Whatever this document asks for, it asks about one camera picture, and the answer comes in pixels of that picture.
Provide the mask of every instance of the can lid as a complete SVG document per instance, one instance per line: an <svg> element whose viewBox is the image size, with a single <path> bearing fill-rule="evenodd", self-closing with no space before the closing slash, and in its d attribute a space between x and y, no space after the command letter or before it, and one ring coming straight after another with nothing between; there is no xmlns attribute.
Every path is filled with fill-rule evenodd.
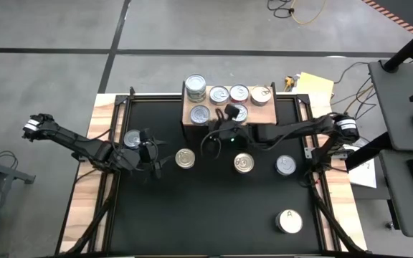
<svg viewBox="0 0 413 258"><path fill-rule="evenodd" d="M289 176L295 171L296 164L293 157L281 155L277 159L277 172L280 175Z"/></svg>
<svg viewBox="0 0 413 258"><path fill-rule="evenodd" d="M281 231L289 234L298 233L302 229L302 217L292 209L287 209L278 214L276 219L277 226Z"/></svg>
<svg viewBox="0 0 413 258"><path fill-rule="evenodd" d="M204 105L197 105L191 110L191 121L197 124L206 123L209 120L209 109Z"/></svg>
<svg viewBox="0 0 413 258"><path fill-rule="evenodd" d="M215 102L224 102L229 98L229 90L224 86L214 86L209 91L209 97Z"/></svg>
<svg viewBox="0 0 413 258"><path fill-rule="evenodd" d="M191 168L195 161L195 154L188 148L182 148L176 153L175 161L182 168Z"/></svg>
<svg viewBox="0 0 413 258"><path fill-rule="evenodd" d="M201 75L191 75L186 79L186 87L188 90L201 91L206 86L205 78Z"/></svg>
<svg viewBox="0 0 413 258"><path fill-rule="evenodd" d="M248 173L255 166L255 160L248 153L240 153L235 156L234 166L240 173Z"/></svg>
<svg viewBox="0 0 413 258"><path fill-rule="evenodd" d="M238 108L240 110L240 113L238 113L238 116L236 118L232 118L233 121L240 123L244 122L248 117L248 109L244 105L240 104L235 104L234 107Z"/></svg>
<svg viewBox="0 0 413 258"><path fill-rule="evenodd" d="M129 130L123 136L123 143L125 146L135 149L140 145L140 131L139 130Z"/></svg>
<svg viewBox="0 0 413 258"><path fill-rule="evenodd" d="M244 85L235 85L230 88L230 96L236 101L243 101L248 98L250 91Z"/></svg>
<svg viewBox="0 0 413 258"><path fill-rule="evenodd" d="M264 86L256 86L251 90L251 97L258 102L267 102L272 97L272 92Z"/></svg>

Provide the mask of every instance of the desk leg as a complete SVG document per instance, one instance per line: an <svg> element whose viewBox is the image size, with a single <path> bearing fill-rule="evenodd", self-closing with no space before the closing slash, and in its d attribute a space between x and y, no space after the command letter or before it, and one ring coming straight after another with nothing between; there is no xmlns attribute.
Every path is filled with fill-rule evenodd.
<svg viewBox="0 0 413 258"><path fill-rule="evenodd" d="M383 133L379 137L373 139L370 143L361 147L359 150L352 153L346 160L345 164L347 170L354 169L355 167L361 165L362 163L372 159L377 156L379 152L383 149L390 149L391 142L388 132Z"/></svg>
<svg viewBox="0 0 413 258"><path fill-rule="evenodd" d="M388 209L390 210L391 221L392 221L392 224L388 223L387 227L390 227L390 228L393 227L396 230L400 230L401 228L399 227L398 218L396 217L396 212L394 211L393 202L391 200L386 200L386 202L388 203Z"/></svg>
<svg viewBox="0 0 413 258"><path fill-rule="evenodd" d="M18 170L7 168L1 165L0 165L0 173L8 175L8 176L12 176L15 179L23 180L25 183L33 183L34 178L36 177L36 176L30 176L27 173L23 173Z"/></svg>

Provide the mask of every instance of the hazard stripe tape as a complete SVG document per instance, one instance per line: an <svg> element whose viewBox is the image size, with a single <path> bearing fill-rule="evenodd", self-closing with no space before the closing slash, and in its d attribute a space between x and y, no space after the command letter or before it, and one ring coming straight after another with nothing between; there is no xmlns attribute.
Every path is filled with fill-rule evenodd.
<svg viewBox="0 0 413 258"><path fill-rule="evenodd" d="M372 0L362 0L364 3L369 5L370 7L374 8L381 14L383 14L386 18L391 19L394 23L398 24L399 26L405 28L408 32L413 34L413 26L405 22L403 19L399 18L398 16L394 15L390 11L386 10L384 7L380 6L376 2Z"/></svg>

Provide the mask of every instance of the white paper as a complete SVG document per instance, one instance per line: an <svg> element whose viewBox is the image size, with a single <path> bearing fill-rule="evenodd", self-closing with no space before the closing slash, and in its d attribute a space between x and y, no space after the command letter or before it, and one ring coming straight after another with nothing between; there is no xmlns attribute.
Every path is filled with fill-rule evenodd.
<svg viewBox="0 0 413 258"><path fill-rule="evenodd" d="M357 151L359 149L358 147L350 145L344 145L343 147L345 149L354 151ZM355 169L350 170L348 172L348 177L350 178L350 183L354 183L360 186L377 188L374 159L368 160Z"/></svg>

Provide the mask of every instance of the wooden box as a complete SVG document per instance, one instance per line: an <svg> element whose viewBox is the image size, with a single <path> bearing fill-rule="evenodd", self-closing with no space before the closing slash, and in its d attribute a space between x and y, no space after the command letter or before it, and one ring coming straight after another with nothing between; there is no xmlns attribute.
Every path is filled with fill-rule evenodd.
<svg viewBox="0 0 413 258"><path fill-rule="evenodd" d="M257 123L257 124L277 124L277 116L275 111L275 84L272 83L271 86L268 85L257 85L257 86L266 86L271 92L272 97L270 98L269 102L262 107L256 106L251 102L251 90L255 86L247 86L248 90L250 91L250 96L245 104L243 104L248 109L248 117L246 121L242 124L246 125L248 123ZM227 104L234 104L230 100L227 104L224 105L214 105L209 101L209 91L213 88L213 86L206 86L206 98L204 101L199 103L191 102L187 97L186 87L183 83L183 118L182 122L183 125L195 125L191 122L191 109L196 105L204 105L209 109L210 113L210 120L217 119L215 109L220 108L222 112L224 112L224 108Z"/></svg>

